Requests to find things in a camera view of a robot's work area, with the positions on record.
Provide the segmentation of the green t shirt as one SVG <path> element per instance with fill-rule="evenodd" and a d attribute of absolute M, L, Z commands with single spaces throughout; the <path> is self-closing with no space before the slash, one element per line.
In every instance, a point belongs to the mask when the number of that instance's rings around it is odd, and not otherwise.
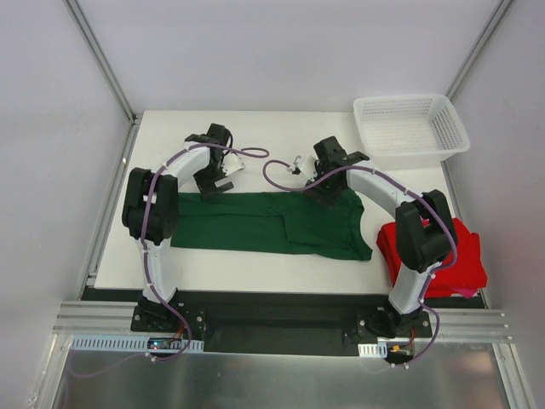
<path fill-rule="evenodd" d="M 368 262 L 372 249 L 361 233 L 364 206 L 346 191 L 331 208 L 303 193 L 224 193 L 204 200 L 178 195 L 174 248 L 315 255 Z"/>

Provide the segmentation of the white plastic basket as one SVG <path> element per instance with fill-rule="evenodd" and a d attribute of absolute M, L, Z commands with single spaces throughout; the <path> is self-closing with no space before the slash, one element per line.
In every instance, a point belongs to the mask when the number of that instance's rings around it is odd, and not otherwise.
<path fill-rule="evenodd" d="M 384 170 L 435 167 L 470 148 L 444 95 L 362 97 L 353 102 L 353 115 L 364 152 Z"/>

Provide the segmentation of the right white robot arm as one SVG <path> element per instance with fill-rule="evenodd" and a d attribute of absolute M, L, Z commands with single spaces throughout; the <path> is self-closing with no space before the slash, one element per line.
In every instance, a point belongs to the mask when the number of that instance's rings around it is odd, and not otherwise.
<path fill-rule="evenodd" d="M 367 331 L 400 337 L 409 331 L 423 308 L 436 271 L 456 254 L 457 236 L 445 195 L 413 190 L 380 170 L 362 152 L 347 153 L 330 136 L 313 146 L 307 193 L 332 204 L 342 191 L 361 193 L 394 218 L 395 245 L 401 260 L 397 279 L 381 310 L 365 321 Z"/>

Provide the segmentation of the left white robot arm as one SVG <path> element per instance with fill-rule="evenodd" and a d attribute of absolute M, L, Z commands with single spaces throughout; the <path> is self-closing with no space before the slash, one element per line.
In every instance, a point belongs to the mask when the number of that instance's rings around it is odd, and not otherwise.
<path fill-rule="evenodd" d="M 175 329 L 181 318 L 180 310 L 169 303 L 177 287 L 166 256 L 179 221 L 178 192 L 190 179 L 196 182 L 202 199 L 233 189 L 227 177 L 243 166 L 239 162 L 233 169 L 224 165 L 230 147 L 231 131 L 211 124 L 205 134 L 188 136 L 181 150 L 157 170 L 135 167 L 129 173 L 122 224 L 141 253 L 143 297 L 157 303 L 150 319 L 161 331 Z"/>

